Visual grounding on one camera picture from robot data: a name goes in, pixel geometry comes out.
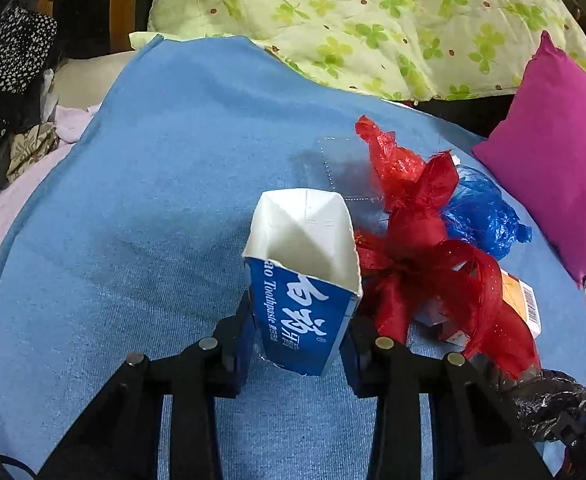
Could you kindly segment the clear plastic wrapper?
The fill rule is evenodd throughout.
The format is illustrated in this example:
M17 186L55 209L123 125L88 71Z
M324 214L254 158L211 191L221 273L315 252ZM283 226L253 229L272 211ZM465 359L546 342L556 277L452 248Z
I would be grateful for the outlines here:
M310 148L292 156L295 183L340 194L349 209L355 230L382 235L386 214L378 177L366 144L348 136L319 136Z

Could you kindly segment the green clover quilt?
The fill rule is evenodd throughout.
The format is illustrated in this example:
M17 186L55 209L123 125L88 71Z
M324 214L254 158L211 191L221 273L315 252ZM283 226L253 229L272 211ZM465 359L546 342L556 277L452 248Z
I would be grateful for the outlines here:
M562 0L153 0L130 44L244 36L327 87L453 101L514 93L543 32L586 72Z

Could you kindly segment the blue toothpaste box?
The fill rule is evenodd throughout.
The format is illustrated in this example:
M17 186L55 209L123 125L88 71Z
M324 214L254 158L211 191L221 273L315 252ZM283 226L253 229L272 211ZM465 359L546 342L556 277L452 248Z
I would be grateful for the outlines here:
M324 375L362 297L343 197L313 188L262 193L242 258L265 359L299 375Z

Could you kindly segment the black plastic bag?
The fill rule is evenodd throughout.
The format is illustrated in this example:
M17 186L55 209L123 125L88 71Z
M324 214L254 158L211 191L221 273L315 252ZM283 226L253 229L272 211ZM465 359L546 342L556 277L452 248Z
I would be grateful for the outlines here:
M486 378L514 408L533 441L586 448L586 387L572 376L559 370L528 370L514 380L491 365Z

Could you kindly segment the pink cloth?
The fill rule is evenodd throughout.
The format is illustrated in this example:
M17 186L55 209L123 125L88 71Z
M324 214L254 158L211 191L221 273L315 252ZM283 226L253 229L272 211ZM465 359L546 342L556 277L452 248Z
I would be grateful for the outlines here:
M88 108L55 107L52 122L60 138L58 148L36 162L13 183L8 182L8 186L0 192L0 246L28 198L81 139L100 107L100 104Z

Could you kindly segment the orange white medicine box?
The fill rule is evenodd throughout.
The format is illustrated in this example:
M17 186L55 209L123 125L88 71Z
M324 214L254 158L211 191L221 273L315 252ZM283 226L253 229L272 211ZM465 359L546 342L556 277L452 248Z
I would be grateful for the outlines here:
M525 282L501 269L502 299L525 322L532 338L542 333L541 318L534 290Z

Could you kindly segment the black white floral garment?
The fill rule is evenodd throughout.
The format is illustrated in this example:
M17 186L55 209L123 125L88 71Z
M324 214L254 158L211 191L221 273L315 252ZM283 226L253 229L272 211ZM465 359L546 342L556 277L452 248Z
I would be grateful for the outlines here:
M0 143L31 113L31 92L54 46L54 18L20 6L0 15Z

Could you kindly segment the beige patterned cloth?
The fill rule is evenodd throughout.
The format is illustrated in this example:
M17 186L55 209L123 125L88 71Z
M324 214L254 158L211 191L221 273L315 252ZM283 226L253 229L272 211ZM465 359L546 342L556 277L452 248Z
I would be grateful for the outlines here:
M10 164L6 172L8 182L13 183L36 162L58 148L60 138L54 122L33 126L26 133L13 136L10 143Z

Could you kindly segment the blue plastic bag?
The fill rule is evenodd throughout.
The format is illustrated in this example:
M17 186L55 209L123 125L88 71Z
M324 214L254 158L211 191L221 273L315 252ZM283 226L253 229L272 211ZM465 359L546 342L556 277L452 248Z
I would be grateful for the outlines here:
M502 197L500 188L474 168L458 165L458 185L442 210L449 238L468 244L501 260L515 243L532 240L515 209Z

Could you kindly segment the magenta pillow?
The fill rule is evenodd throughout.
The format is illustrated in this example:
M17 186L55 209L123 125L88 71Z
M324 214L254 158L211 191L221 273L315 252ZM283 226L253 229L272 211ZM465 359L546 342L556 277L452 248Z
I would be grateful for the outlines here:
M534 218L576 281L586 275L586 72L548 32L506 119L474 156Z

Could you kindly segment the red plastic bag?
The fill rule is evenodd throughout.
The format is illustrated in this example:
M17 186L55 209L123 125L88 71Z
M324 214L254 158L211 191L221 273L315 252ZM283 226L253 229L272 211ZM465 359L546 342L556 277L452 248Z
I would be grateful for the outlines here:
M451 155L422 159L366 116L355 130L368 144L388 214L384 235L356 236L362 300L378 333L406 342L413 315L435 301L468 337L466 358L481 353L512 379L539 368L532 333L502 298L497 260L446 232L442 210L459 182Z

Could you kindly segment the wooden bedside cabinet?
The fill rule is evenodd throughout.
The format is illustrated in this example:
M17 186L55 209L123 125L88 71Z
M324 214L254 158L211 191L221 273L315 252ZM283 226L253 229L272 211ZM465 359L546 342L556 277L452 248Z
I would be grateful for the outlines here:
M58 43L68 58L131 50L136 30L136 0L31 0L58 24Z

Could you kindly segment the blue towel blanket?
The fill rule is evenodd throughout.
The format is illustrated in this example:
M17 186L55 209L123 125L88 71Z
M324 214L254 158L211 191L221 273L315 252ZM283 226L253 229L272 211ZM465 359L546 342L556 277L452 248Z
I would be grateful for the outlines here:
M400 145L462 164L482 142L451 122L302 78L242 38L154 40L128 62L0 249L0 454L38 470L131 351L172 356L234 313L261 193L332 188L321 145L367 162L366 115ZM542 366L586 385L586 298L534 229L502 260L532 285ZM374 400L337 359L302 377L253 357L216 402L225 479L364 479Z

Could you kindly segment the beige pillow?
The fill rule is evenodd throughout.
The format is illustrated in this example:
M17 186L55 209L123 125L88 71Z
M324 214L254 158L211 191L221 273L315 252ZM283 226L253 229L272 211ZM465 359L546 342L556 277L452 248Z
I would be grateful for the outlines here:
M86 60L68 58L56 69L51 91L61 106L88 108L100 104L135 55L129 51Z

